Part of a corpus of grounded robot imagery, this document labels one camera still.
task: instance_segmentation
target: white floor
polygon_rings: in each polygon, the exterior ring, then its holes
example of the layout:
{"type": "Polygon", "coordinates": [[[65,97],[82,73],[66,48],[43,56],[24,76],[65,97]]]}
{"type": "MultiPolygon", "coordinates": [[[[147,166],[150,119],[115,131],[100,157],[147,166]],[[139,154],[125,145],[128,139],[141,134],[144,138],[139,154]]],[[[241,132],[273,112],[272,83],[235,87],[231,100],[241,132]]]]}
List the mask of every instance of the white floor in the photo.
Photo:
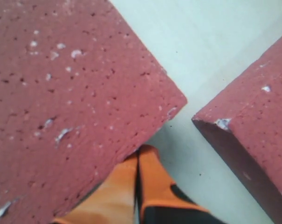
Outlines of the white floor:
{"type": "Polygon", "coordinates": [[[111,0],[187,96],[150,143],[178,185],[229,224],[272,224],[191,117],[282,35],[282,0],[111,0]]]}

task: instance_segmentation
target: red brick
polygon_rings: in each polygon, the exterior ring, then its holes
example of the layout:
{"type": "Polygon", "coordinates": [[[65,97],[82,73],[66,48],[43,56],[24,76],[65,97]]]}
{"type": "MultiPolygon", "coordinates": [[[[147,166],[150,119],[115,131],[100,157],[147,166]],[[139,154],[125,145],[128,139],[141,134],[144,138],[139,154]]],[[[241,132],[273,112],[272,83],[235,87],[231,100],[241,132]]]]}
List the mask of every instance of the red brick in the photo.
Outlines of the red brick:
{"type": "Polygon", "coordinates": [[[263,209],[282,224],[282,37],[193,122],[263,209]]]}
{"type": "Polygon", "coordinates": [[[43,224],[186,98],[108,1],[17,2],[0,0],[0,207],[18,199],[1,223],[43,224]]]}

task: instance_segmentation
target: gray floor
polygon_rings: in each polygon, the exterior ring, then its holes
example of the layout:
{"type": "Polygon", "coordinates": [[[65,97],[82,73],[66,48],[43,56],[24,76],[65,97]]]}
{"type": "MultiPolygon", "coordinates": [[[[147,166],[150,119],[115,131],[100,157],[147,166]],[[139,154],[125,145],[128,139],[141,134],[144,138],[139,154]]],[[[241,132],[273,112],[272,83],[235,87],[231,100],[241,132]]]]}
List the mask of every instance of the gray floor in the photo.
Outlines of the gray floor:
{"type": "Polygon", "coordinates": [[[191,117],[282,35],[282,0],[111,0],[188,97],[150,143],[178,185],[229,224],[272,224],[191,117]]]}

